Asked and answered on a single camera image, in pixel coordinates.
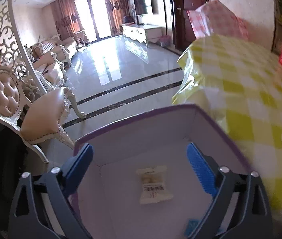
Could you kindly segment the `beige sofa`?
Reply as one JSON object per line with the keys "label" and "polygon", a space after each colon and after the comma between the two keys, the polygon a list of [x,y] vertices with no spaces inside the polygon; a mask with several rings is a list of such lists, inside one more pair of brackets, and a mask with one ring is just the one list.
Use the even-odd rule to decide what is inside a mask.
{"label": "beige sofa", "polygon": [[72,57],[78,50],[73,37],[61,40],[61,36],[56,34],[35,43],[32,52],[37,56],[36,61],[32,63],[34,70],[56,86],[67,80],[65,67],[72,66]]}

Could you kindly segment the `pink checkered covered chair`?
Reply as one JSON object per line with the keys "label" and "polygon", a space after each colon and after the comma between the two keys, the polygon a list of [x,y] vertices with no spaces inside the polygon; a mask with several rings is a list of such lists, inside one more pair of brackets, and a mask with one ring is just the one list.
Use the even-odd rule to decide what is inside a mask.
{"label": "pink checkered covered chair", "polygon": [[249,40],[249,32],[244,21],[219,0],[205,3],[196,10],[188,10],[187,15],[197,39],[222,35]]}

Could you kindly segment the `white TV cabinet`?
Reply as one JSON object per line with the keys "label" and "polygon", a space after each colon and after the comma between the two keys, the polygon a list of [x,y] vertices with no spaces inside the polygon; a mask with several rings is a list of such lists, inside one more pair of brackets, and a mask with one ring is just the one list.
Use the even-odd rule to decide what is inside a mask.
{"label": "white TV cabinet", "polygon": [[121,27],[126,37],[137,40],[140,43],[145,43],[146,46],[149,43],[156,43],[162,36],[162,27],[157,25],[123,24]]}

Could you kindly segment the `white small snack packet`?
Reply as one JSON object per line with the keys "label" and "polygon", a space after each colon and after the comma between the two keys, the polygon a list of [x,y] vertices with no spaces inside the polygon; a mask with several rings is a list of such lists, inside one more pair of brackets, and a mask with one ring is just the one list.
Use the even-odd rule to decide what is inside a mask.
{"label": "white small snack packet", "polygon": [[141,180],[141,205],[159,203],[173,198],[173,194],[166,187],[166,172],[167,166],[149,167],[136,171]]}

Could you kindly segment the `purple storage box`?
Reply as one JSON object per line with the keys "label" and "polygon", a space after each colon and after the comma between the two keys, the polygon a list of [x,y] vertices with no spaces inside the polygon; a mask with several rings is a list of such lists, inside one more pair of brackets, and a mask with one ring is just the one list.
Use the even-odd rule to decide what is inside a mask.
{"label": "purple storage box", "polygon": [[[152,110],[92,131],[76,141],[93,147],[93,160],[73,206],[93,238],[183,238],[212,198],[186,155],[194,143],[219,166],[246,174],[250,165],[236,144],[197,105]],[[140,204],[138,169],[166,166],[168,201]]]}

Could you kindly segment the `dark wooden door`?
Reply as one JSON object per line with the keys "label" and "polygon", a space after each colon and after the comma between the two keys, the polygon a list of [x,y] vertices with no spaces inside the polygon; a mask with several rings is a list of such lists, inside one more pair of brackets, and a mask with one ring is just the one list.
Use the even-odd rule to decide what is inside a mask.
{"label": "dark wooden door", "polygon": [[184,51],[196,40],[187,12],[196,10],[208,1],[171,0],[173,44],[177,50]]}

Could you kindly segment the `beige leather dining chair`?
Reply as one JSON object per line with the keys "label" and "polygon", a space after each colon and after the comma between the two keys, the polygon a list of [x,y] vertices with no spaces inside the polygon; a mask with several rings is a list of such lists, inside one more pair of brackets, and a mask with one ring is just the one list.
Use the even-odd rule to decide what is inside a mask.
{"label": "beige leather dining chair", "polygon": [[49,161],[39,147],[40,143],[57,139],[71,149],[75,146],[62,126],[71,109],[79,118],[84,118],[70,88],[57,88],[30,101],[16,74],[0,66],[0,123],[16,133],[46,164]]}

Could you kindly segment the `white carved room divider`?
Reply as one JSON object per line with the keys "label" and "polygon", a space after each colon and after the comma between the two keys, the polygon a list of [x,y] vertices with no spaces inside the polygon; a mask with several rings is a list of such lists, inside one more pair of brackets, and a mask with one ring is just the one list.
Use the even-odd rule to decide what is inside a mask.
{"label": "white carved room divider", "polygon": [[12,0],[0,0],[0,66],[14,72],[30,100],[47,93],[21,43]]}

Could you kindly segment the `yellow checkered tablecloth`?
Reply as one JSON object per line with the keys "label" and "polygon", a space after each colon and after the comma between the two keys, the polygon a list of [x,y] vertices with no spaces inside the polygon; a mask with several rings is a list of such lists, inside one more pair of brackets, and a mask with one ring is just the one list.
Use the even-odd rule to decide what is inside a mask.
{"label": "yellow checkered tablecloth", "polygon": [[178,59],[184,72],[174,105],[199,105],[236,143],[282,212],[282,66],[266,48],[207,36]]}

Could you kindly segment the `wall television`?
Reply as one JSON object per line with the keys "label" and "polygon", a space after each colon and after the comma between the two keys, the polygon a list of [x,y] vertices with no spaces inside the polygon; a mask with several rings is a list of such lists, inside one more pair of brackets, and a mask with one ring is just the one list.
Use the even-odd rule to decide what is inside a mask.
{"label": "wall television", "polygon": [[134,6],[137,16],[147,14],[146,0],[133,0],[133,1],[134,1]]}

